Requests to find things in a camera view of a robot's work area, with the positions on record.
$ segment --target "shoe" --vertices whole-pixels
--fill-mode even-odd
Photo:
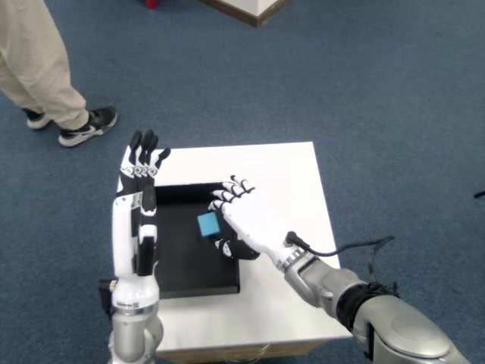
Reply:
[[[116,110],[111,106],[90,111],[88,122],[79,129],[61,129],[59,143],[62,146],[76,146],[92,137],[103,135],[116,124],[117,116]]]
[[[42,114],[37,114],[36,112],[29,110],[28,108],[23,108],[23,112],[27,115],[27,126],[30,129],[34,130],[41,130],[47,126],[47,124],[51,121],[50,118],[47,118],[45,112]]]

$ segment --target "person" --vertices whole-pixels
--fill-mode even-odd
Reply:
[[[102,135],[117,121],[111,106],[87,111],[70,84],[66,48],[44,0],[0,0],[0,89],[31,129],[54,121],[62,146]]]

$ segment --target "black tray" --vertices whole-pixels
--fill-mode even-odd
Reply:
[[[207,212],[210,192],[222,184],[156,187],[157,257],[155,277],[160,298],[239,293],[239,264],[225,258],[201,236],[197,216]],[[220,224],[226,237],[235,234]]]

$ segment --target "black cable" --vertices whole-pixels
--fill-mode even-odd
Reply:
[[[378,244],[376,244],[372,248],[371,252],[369,253],[369,258],[367,260],[367,264],[368,264],[368,267],[369,267],[369,273],[371,275],[372,284],[377,283],[376,268],[374,266],[374,259],[376,257],[376,254],[377,254],[377,252],[379,251],[380,248],[382,248],[384,245],[389,243],[392,239],[394,239],[394,236],[392,236],[392,235],[389,235],[388,237],[384,237],[383,239],[380,240],[380,242]]]
[[[340,254],[341,252],[343,252],[347,249],[350,249],[350,248],[358,248],[360,246],[370,246],[370,245],[376,245],[377,246],[378,244],[381,244],[382,242],[384,242],[384,244],[385,244],[388,241],[391,241],[392,239],[394,239],[394,236],[389,235],[388,237],[384,237],[384,238],[379,239],[379,240],[369,240],[369,241],[362,241],[362,242],[357,242],[357,243],[346,244],[344,246],[341,246],[340,248],[338,248],[337,250],[335,250],[333,252],[323,253],[323,252],[318,252],[316,250],[313,250],[298,235],[296,235],[296,233],[294,231],[290,231],[286,235],[287,243],[295,244],[295,245],[299,246],[300,248],[303,248],[304,250],[306,250],[307,252],[310,252],[311,254],[313,254],[315,256],[323,256],[323,257],[335,256],[336,254]]]

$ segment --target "leg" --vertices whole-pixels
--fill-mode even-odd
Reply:
[[[86,101],[70,84],[66,49],[43,0],[0,1],[0,54],[32,96],[31,106],[40,105],[64,129],[87,123]]]
[[[28,108],[38,114],[43,113],[37,101],[10,72],[2,55],[0,55],[0,90],[19,108]]]

